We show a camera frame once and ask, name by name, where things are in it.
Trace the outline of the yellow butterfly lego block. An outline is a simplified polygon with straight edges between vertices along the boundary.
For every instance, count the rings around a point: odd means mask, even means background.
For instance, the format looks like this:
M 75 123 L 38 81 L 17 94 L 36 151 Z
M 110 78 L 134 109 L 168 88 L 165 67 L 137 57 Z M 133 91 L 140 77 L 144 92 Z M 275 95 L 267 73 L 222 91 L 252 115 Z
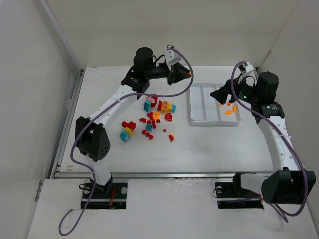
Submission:
M 162 113 L 174 113 L 176 111 L 176 105 L 168 101 L 159 100 L 157 111 Z

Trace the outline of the red arch lego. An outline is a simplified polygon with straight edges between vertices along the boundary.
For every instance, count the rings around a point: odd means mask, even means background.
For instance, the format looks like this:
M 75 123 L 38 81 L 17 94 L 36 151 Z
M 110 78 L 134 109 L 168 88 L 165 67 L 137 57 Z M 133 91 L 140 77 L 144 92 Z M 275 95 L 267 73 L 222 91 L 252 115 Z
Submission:
M 167 122 L 173 122 L 173 115 L 172 115 L 171 112 L 168 112 L 168 113 L 165 114 L 165 120 Z

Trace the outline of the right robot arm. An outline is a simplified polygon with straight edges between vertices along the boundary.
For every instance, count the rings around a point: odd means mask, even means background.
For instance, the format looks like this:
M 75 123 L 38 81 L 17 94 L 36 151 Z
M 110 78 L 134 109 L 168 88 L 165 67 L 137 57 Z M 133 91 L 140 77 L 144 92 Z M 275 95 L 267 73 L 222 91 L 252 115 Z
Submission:
M 316 182 L 312 171 L 306 171 L 296 159 L 295 151 L 286 131 L 285 114 L 275 102 L 279 84 L 277 75 L 262 72 L 253 85 L 240 76 L 211 92 L 219 103 L 244 101 L 262 132 L 272 160 L 273 173 L 269 177 L 237 172 L 233 177 L 235 190 L 249 190 L 272 204 L 302 204 Z

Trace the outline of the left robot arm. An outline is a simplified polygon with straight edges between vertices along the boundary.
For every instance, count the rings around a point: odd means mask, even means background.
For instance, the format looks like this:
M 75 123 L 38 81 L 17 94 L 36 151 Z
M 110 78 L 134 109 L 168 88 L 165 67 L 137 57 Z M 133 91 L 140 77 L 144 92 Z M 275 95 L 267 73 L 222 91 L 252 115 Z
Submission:
M 165 78 L 172 85 L 194 78 L 191 64 L 172 45 L 167 47 L 163 58 L 164 62 L 158 63 L 150 48 L 139 48 L 133 65 L 113 95 L 90 116 L 76 120 L 71 160 L 90 170 L 91 194 L 99 192 L 106 196 L 110 192 L 113 179 L 105 160 L 111 148 L 107 132 L 128 106 L 148 95 L 150 80 Z

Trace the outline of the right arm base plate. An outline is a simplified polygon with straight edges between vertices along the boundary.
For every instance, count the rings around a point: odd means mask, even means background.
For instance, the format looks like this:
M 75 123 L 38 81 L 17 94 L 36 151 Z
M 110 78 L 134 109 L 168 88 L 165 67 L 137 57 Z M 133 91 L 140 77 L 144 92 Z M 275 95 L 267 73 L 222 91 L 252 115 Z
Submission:
M 232 182 L 215 182 L 213 197 L 218 209 L 263 209 L 260 195 L 247 189 L 236 189 Z

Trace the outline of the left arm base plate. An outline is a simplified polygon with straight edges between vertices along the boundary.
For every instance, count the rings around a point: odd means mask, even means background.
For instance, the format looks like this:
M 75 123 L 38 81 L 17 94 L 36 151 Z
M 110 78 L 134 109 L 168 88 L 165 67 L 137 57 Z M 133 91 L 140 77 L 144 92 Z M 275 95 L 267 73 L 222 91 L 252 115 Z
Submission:
M 82 199 L 80 207 L 83 209 L 88 201 L 93 184 L 91 182 L 82 183 L 79 189 L 82 190 Z M 89 200 L 87 209 L 105 209 L 105 210 L 122 210 L 127 205 L 127 182 L 113 182 L 110 191 L 105 195 L 98 189 L 94 189 L 93 195 Z

